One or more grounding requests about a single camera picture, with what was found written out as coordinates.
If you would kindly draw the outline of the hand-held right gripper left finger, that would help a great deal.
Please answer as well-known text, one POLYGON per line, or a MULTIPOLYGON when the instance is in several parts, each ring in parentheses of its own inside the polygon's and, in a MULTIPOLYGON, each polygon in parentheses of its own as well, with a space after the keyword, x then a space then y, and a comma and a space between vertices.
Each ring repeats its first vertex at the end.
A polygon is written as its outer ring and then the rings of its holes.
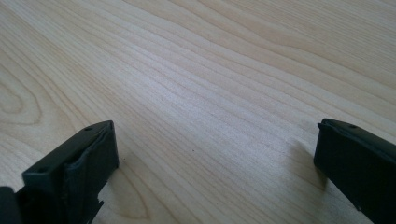
POLYGON ((114 123, 88 126, 22 173, 17 199, 25 224, 91 224, 119 167, 114 123))

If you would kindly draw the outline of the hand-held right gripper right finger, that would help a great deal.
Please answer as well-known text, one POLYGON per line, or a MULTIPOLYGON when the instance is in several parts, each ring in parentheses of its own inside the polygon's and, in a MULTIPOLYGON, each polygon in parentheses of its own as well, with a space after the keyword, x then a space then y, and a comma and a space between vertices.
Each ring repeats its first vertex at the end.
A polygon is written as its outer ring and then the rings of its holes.
POLYGON ((340 120, 318 127, 315 166, 374 224, 396 224, 396 145, 340 120))

